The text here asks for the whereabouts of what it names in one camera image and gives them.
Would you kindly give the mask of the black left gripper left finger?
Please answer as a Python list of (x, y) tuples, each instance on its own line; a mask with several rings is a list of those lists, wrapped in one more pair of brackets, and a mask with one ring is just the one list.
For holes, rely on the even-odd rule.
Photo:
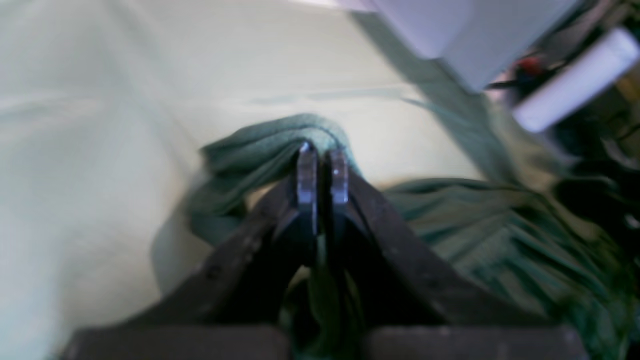
[(317, 258), (318, 151), (295, 169), (167, 296), (125, 321), (77, 331), (64, 360), (292, 360), (278, 329), (285, 291)]

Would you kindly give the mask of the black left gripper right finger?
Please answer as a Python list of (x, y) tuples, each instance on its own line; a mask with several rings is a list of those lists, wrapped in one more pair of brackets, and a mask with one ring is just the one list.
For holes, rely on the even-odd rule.
[(327, 262), (352, 278), (364, 360), (587, 360), (578, 333), (491, 295), (423, 243), (342, 150), (322, 158)]

